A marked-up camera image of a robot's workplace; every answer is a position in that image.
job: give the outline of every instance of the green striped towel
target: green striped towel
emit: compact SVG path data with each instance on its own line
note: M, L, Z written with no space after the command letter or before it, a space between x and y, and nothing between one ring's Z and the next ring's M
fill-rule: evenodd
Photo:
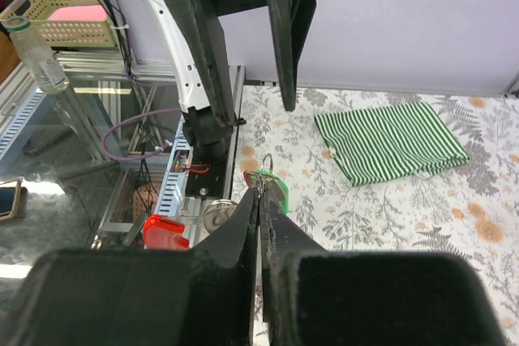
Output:
M352 186L428 177L470 159L425 103L326 113L315 124Z

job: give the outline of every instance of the gray leaf pattern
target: gray leaf pattern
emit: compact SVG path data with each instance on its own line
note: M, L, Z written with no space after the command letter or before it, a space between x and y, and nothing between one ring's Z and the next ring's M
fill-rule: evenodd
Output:
M414 101L430 104L471 161L422 179L352 188L314 124L320 113ZM298 89L295 111L278 87L246 86L233 200L242 172L270 152L290 189L289 217L328 250L443 251L467 260L485 286L509 344L519 346L519 100ZM268 344L255 303L255 344Z

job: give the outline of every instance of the beige basket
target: beige basket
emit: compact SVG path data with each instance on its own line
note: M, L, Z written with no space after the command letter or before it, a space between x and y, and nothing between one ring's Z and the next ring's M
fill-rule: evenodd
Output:
M27 16L32 26L40 31L51 46L114 47L114 34L108 18L101 22L47 20L60 7L94 6L96 4L99 4L97 0L14 0L0 14L0 22L11 16Z

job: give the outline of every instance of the wall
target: wall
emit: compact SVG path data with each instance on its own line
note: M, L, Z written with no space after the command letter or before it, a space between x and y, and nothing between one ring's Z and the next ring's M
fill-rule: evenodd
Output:
M140 0L118 0L144 61L169 61ZM317 0L303 83L496 94L519 70L519 0ZM221 18L229 63L276 78L266 8Z

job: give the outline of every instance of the wire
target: wire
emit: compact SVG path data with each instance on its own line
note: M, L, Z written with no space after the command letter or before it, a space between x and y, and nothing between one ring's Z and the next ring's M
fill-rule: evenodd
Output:
M128 118L128 119L118 123L117 125L115 125L111 129L109 129L105 133L105 135L103 135L103 137L101 139L101 151L103 152L103 154L105 156L111 158L112 160L116 160L116 161L119 161L119 162L141 161L141 160L144 160L146 158L149 158L149 157L152 157L152 156L156 156L156 155L162 153L167 147L172 146L170 141L166 140L163 145L155 147L156 150L154 152L151 152L151 153L148 153L148 154L143 154L141 156L132 156L132 157L121 157L121 156L117 156L117 155L113 154L106 147L106 141L107 141L108 137L110 137L112 135L112 133L114 131L116 131L117 129L120 129L121 127L123 127L125 125L128 125L130 123L137 122L140 119L142 119L143 117L148 117L150 115L156 115L156 114L159 114L159 113L177 113L178 111L180 111L180 108L177 108L177 107L173 107L171 109L158 109L156 111L150 111L148 113L141 113L139 115L135 115L134 117L130 117L130 118Z

